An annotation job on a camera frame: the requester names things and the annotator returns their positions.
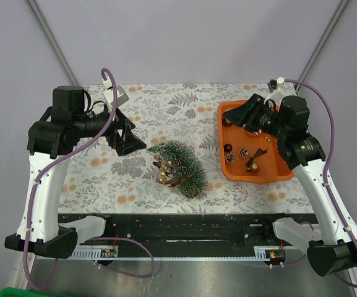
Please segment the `gold berry ribbon sprig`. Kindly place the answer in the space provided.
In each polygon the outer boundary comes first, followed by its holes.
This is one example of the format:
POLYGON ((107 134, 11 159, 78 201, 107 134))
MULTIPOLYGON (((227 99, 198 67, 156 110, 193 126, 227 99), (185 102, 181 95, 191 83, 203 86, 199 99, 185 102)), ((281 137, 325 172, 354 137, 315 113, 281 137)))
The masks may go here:
POLYGON ((160 177, 157 178, 156 182, 167 187, 176 187, 185 183, 190 178, 189 175, 179 174, 171 160, 164 160, 159 155, 155 155, 154 159, 152 164, 156 166, 160 172, 160 177))

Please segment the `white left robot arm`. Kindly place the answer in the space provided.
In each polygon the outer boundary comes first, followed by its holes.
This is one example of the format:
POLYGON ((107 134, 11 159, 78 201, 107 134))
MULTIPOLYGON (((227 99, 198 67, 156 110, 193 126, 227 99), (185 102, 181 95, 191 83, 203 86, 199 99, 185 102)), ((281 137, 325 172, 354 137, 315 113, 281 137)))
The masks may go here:
POLYGON ((87 215, 70 223, 58 223, 58 207, 69 161, 79 140, 94 138, 100 132, 119 156, 146 148, 133 134, 135 124, 120 110, 128 101, 121 86, 108 88, 103 111, 82 87, 59 86, 53 90, 52 105, 28 131, 30 176, 24 214, 17 231, 5 238, 7 249, 38 256, 67 259, 78 244, 95 238, 108 244, 113 227, 102 215, 87 215))

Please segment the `small green christmas tree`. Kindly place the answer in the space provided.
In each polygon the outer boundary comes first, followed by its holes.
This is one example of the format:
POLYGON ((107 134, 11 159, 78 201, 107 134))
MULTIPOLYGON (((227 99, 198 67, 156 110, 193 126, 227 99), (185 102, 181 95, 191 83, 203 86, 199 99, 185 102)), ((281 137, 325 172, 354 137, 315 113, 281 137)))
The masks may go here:
POLYGON ((147 149, 153 155, 164 160, 171 160, 179 174, 190 178, 176 187, 187 199, 199 196, 208 185, 207 175, 192 147, 177 140, 166 140, 147 149))

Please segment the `dark red small ball ornament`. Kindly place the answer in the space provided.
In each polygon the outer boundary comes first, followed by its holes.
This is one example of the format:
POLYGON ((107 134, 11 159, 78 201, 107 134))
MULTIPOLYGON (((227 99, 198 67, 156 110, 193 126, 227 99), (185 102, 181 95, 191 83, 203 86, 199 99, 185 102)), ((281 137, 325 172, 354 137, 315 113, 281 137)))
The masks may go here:
POLYGON ((231 144, 225 144, 224 145, 224 151, 227 153, 230 153, 232 151, 233 147, 231 144))

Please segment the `orange plastic bin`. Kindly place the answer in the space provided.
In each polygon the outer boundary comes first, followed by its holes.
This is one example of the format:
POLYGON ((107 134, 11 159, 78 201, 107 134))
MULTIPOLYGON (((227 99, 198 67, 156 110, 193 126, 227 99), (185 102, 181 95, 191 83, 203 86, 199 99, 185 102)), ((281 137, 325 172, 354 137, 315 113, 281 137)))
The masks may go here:
POLYGON ((277 181, 286 181, 294 177, 287 164, 278 153, 277 140, 266 133, 258 135, 250 134, 241 127, 225 126, 223 124, 222 114, 226 110, 238 107, 244 104, 246 100, 226 101, 220 103, 217 111, 218 123, 218 148, 220 149, 220 163, 223 174, 231 181, 243 181, 249 183, 274 183, 277 181), (236 160, 233 164, 225 162, 224 145, 231 144, 232 153, 236 160), (254 163, 259 165, 259 171, 256 173, 247 170, 246 163, 257 149, 268 150, 265 155, 254 159, 254 163), (249 156, 243 158, 239 151, 247 149, 249 156))

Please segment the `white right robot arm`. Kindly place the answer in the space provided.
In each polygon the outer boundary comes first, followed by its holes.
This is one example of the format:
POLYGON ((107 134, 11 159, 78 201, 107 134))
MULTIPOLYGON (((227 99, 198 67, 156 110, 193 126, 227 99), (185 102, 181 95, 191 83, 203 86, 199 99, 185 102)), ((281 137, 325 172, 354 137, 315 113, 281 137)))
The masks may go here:
POLYGON ((237 127, 276 138, 279 155, 302 185, 319 223, 315 232, 282 217, 263 227, 263 240, 270 245, 286 241, 307 256, 316 274, 326 276, 357 267, 357 224, 332 181, 328 157, 308 132, 309 115, 304 98, 287 96, 273 110, 258 94, 222 113, 237 127))

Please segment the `small pine cone ornament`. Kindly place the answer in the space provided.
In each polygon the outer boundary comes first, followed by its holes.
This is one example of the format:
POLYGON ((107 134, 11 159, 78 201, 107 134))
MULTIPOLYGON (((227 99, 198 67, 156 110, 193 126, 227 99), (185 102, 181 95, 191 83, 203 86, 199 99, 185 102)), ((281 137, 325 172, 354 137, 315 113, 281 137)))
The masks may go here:
POLYGON ((243 157, 243 158, 246 158, 246 157, 249 156, 249 152, 248 152, 248 150, 245 149, 245 148, 242 148, 242 149, 239 151, 239 154, 240 154, 240 156, 243 157))

